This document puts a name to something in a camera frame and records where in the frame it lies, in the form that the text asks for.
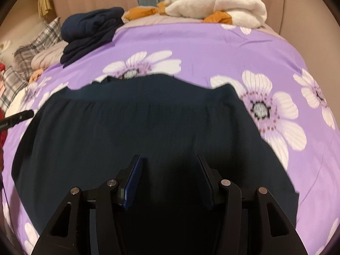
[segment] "silver screw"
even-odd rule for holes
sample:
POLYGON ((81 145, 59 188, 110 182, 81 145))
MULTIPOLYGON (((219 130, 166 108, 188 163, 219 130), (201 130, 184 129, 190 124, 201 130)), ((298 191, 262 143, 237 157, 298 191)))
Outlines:
POLYGON ((230 185, 231 185, 231 182, 230 182, 229 180, 227 180, 227 179, 223 179, 223 180, 221 181, 221 184, 222 184, 223 186, 230 186, 230 185))
POLYGON ((259 191, 261 194, 266 194, 266 193, 268 193, 268 190, 267 190, 265 187, 260 187, 260 188, 258 189, 258 191, 259 191))
POLYGON ((112 186, 115 186, 117 184, 117 181, 115 181, 114 179, 111 179, 108 181, 107 185, 112 187, 112 186))
POLYGON ((71 194, 78 194, 79 193, 79 188, 75 187, 71 190, 71 194))

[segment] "dark skirt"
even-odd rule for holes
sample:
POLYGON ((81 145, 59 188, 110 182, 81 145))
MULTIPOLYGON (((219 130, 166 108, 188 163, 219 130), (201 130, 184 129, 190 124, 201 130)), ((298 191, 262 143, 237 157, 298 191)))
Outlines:
POLYGON ((202 205, 192 170, 198 154, 241 188, 268 188, 296 223, 299 195, 230 85, 150 75, 64 88, 30 123, 12 177, 41 233, 71 188, 97 188, 135 154, 142 176, 120 216, 129 254, 209 253, 221 216, 202 205))

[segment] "bed sheet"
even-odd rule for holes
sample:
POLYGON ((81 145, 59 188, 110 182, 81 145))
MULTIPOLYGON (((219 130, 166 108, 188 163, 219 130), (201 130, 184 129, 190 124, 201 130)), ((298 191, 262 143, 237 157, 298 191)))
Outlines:
MULTIPOLYGON (((234 86, 300 193, 296 230, 308 253, 318 255, 339 224, 340 134, 322 90, 285 40, 220 24, 127 28, 67 68, 47 69, 30 86, 22 109, 37 111, 63 87, 79 89, 108 75, 128 79, 154 73, 207 88, 234 86)), ((28 254, 38 234, 20 203, 11 165, 29 123, 9 130, 3 173, 4 212, 28 254)))

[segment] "plaid pillow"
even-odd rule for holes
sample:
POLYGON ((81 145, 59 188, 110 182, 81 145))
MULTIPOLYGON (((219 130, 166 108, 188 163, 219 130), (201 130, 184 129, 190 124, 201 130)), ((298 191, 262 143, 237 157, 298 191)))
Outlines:
POLYGON ((28 85, 28 82, 23 79, 12 66, 9 66, 3 73, 4 91, 0 97, 0 107, 6 112, 10 104, 19 91, 28 85))
POLYGON ((13 68, 23 79, 28 81, 33 73, 31 67, 33 57, 62 40, 60 28, 60 17, 58 17, 34 41, 16 50, 13 68))

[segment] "red object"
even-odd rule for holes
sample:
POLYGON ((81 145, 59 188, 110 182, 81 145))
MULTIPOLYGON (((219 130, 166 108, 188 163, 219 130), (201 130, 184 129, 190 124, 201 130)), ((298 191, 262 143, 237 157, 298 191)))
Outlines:
MULTIPOLYGON (((2 120, 4 118, 5 118, 5 114, 0 109, 0 120, 2 120)), ((0 147, 3 147, 3 145, 5 144, 6 137, 7 137, 7 130, 0 133, 0 147)))
POLYGON ((6 66, 2 62, 0 62, 0 72, 2 72, 3 70, 6 70, 6 66))

